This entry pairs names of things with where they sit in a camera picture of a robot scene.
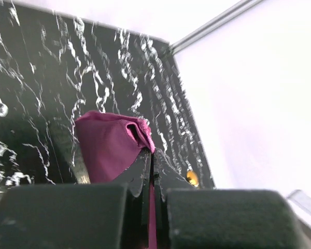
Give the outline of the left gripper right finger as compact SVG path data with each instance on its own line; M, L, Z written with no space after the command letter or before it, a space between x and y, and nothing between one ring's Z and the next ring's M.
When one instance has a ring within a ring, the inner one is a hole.
M275 191L197 189L160 149L153 179L158 248L306 248L296 215Z

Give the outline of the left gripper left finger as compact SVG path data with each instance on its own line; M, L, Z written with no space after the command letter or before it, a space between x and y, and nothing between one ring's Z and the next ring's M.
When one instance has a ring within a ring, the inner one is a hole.
M110 183L28 185L0 200L0 248L147 248L151 153Z

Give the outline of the purple satin napkin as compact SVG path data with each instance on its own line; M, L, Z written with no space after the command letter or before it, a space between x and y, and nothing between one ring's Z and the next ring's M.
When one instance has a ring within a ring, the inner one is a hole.
M90 214L100 246L156 248L155 146L146 121L90 111L75 124L95 195Z

